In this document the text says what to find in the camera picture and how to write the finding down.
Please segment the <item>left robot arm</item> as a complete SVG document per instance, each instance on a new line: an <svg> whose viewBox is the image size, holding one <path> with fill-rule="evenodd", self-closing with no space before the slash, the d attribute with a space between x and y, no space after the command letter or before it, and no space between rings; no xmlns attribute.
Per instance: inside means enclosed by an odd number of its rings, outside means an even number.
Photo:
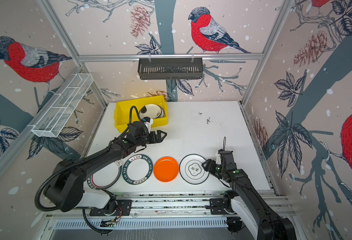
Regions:
<svg viewBox="0 0 352 240"><path fill-rule="evenodd" d="M111 140L107 147L77 163L61 161L54 172L38 188L35 206L43 212L60 210L68 212L77 207L84 195L84 182L107 165L120 161L138 147L145 149L149 144L163 142L167 133L161 130L149 131L144 122L128 124L121 135Z"/></svg>

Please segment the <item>orange plate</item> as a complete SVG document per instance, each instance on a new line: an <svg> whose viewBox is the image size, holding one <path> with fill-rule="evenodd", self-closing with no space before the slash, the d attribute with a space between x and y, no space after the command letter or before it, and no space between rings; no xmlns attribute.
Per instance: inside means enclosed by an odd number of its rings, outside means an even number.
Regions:
<svg viewBox="0 0 352 240"><path fill-rule="evenodd" d="M179 164L172 157L163 157L157 160L154 166L155 178L163 183L173 181L179 174Z"/></svg>

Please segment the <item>white plate black clover pattern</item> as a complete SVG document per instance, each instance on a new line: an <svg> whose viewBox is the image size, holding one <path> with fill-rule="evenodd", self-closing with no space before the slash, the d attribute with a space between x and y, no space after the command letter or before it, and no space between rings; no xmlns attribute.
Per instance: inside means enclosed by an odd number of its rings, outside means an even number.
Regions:
<svg viewBox="0 0 352 240"><path fill-rule="evenodd" d="M206 159L197 154L185 156L179 165L179 172L183 180L191 185L204 183L210 175L203 168L205 162Z"/></svg>

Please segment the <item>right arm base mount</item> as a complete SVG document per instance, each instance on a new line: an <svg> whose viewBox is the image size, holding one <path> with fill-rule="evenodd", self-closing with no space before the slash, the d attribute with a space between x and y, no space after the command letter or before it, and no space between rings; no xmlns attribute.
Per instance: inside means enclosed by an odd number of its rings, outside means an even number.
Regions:
<svg viewBox="0 0 352 240"><path fill-rule="evenodd" d="M209 210L212 215L236 215L232 209L231 202L228 198L209 199Z"/></svg>

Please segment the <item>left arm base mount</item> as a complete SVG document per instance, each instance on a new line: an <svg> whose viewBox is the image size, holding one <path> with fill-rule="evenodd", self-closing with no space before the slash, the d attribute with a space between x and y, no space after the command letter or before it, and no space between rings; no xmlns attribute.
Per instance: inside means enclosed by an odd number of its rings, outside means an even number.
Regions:
<svg viewBox="0 0 352 240"><path fill-rule="evenodd" d="M91 208L91 217L129 216L132 208L132 200L116 200L108 203L103 209Z"/></svg>

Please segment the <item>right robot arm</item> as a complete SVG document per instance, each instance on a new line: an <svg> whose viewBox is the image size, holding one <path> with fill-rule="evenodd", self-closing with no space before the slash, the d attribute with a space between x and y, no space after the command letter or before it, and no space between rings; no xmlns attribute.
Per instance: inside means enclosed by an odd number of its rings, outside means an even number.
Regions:
<svg viewBox="0 0 352 240"><path fill-rule="evenodd" d="M280 217L259 195L244 170L237 168L233 152L219 150L219 163L208 159L203 169L219 180L229 184L221 199L210 199L206 208L212 215L237 215L228 217L228 230L238 233L242 227L255 240L295 240L295 227L288 218Z"/></svg>

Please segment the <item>cream plate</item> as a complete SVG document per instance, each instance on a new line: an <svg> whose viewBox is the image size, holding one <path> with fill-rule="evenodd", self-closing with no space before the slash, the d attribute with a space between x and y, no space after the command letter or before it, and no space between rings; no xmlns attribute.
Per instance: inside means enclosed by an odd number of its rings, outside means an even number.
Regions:
<svg viewBox="0 0 352 240"><path fill-rule="evenodd" d="M151 119L159 119L165 116L165 111L162 107L155 104L148 104L141 108L139 111L140 118L143 119L145 117Z"/></svg>

